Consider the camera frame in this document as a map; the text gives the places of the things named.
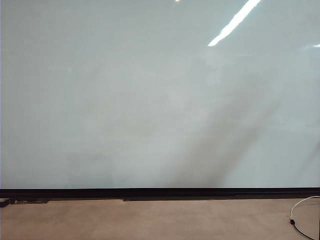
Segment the white glass board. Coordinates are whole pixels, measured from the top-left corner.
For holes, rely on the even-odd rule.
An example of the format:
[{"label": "white glass board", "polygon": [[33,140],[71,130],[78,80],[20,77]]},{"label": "white glass board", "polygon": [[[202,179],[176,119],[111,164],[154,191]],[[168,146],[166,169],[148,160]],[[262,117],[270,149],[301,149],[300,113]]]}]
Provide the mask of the white glass board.
[{"label": "white glass board", "polygon": [[319,9],[2,0],[1,187],[320,187]]}]

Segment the black frame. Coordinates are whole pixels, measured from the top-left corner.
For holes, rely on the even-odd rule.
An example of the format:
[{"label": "black frame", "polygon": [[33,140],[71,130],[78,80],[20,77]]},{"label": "black frame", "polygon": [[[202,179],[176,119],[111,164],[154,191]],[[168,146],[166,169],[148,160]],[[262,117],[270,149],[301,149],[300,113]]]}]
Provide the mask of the black frame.
[{"label": "black frame", "polygon": [[283,199],[320,195],[320,187],[281,188],[86,188],[0,189],[0,198],[17,201],[123,199],[124,201]]}]

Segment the cable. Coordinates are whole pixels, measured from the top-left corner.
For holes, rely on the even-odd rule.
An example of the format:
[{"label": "cable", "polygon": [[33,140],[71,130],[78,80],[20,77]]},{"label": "cable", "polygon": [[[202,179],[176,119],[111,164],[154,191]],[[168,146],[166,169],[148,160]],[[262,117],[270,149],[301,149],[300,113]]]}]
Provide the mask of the cable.
[{"label": "cable", "polygon": [[296,227],[296,222],[295,220],[292,218],[292,213],[294,212],[294,209],[296,206],[298,206],[300,203],[302,203],[303,201],[305,200],[308,200],[308,199],[315,199],[315,198],[320,198],[320,196],[310,196],[310,197],[307,197],[301,201],[298,201],[292,208],[291,208],[291,212],[290,212],[290,223],[291,225],[294,227],[294,229],[300,233],[302,236],[306,237],[307,239],[310,239],[310,240],[315,240],[313,239],[312,237],[309,237],[308,235],[304,234],[302,231],[300,231],[297,227]]}]

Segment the whiteboard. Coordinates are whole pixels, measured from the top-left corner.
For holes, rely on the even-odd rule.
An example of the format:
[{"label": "whiteboard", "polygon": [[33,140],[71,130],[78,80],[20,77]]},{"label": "whiteboard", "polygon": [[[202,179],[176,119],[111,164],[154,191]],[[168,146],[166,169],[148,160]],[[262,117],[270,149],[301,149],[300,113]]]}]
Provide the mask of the whiteboard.
[{"label": "whiteboard", "polygon": [[2,0],[1,188],[320,187],[319,9]]}]

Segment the floor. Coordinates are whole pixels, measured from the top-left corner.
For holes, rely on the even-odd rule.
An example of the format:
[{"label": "floor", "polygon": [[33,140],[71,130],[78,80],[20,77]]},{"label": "floor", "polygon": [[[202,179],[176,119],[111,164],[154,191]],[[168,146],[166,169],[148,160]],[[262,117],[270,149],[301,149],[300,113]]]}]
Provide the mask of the floor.
[{"label": "floor", "polygon": [[[289,224],[299,199],[203,201],[79,200],[1,209],[1,240],[303,240]],[[319,236],[319,199],[294,212]]]}]

